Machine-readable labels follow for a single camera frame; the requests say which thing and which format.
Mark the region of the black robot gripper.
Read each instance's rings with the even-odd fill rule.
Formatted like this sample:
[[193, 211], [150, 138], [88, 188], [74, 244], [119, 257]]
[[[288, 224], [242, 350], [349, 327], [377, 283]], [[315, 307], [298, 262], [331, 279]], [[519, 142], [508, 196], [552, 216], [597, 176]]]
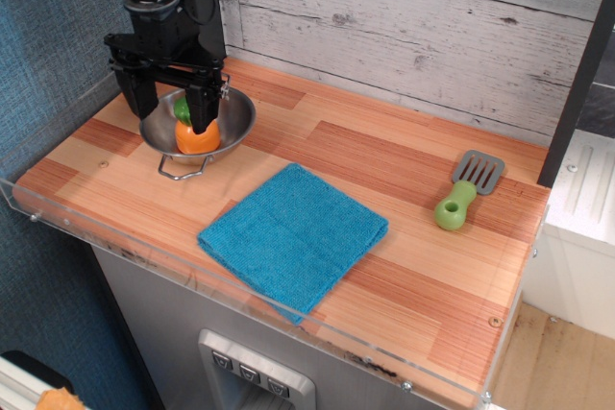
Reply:
[[129, 3], [133, 30], [109, 34], [110, 65], [134, 115], [148, 117], [158, 106], [156, 84], [186, 88], [190, 122], [195, 133], [206, 131], [218, 117], [226, 84], [224, 61], [215, 58], [198, 40], [185, 0]]

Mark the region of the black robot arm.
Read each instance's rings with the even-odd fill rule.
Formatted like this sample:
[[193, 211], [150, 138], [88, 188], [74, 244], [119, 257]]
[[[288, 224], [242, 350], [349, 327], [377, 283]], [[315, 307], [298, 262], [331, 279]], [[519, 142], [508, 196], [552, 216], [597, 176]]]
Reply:
[[192, 129], [217, 117], [226, 81], [226, 46], [219, 0], [123, 0], [133, 30], [109, 34], [110, 65], [131, 111], [148, 117], [158, 84], [184, 90]]

